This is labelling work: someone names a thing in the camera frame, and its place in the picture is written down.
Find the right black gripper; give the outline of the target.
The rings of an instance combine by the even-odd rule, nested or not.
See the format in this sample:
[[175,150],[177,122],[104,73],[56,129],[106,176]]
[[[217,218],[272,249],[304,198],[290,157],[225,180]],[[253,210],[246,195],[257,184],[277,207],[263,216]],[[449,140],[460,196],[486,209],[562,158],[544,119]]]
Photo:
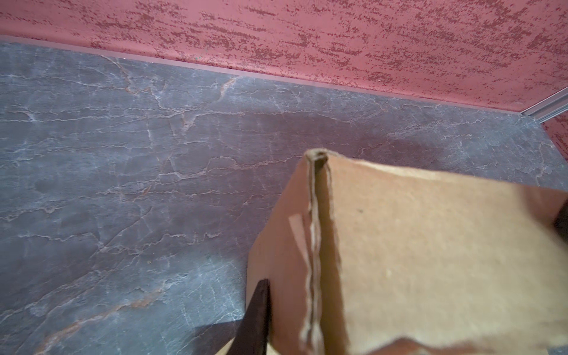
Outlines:
[[568,200],[566,200],[559,210],[554,220],[553,227],[557,235],[565,242],[568,241]]

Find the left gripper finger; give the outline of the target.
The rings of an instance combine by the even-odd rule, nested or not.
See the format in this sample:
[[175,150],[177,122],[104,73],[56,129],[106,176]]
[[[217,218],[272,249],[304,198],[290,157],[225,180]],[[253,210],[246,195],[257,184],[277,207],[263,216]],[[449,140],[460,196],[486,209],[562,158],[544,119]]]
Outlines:
[[243,321],[227,354],[266,355],[270,319],[270,284],[268,279],[264,279],[257,283]]

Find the brown cardboard box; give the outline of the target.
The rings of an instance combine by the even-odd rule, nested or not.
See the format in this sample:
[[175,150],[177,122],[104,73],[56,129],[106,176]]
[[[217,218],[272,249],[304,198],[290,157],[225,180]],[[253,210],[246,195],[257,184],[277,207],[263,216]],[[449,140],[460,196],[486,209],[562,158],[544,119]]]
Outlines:
[[300,160],[248,254],[270,284],[267,354],[545,354],[567,344],[566,192]]

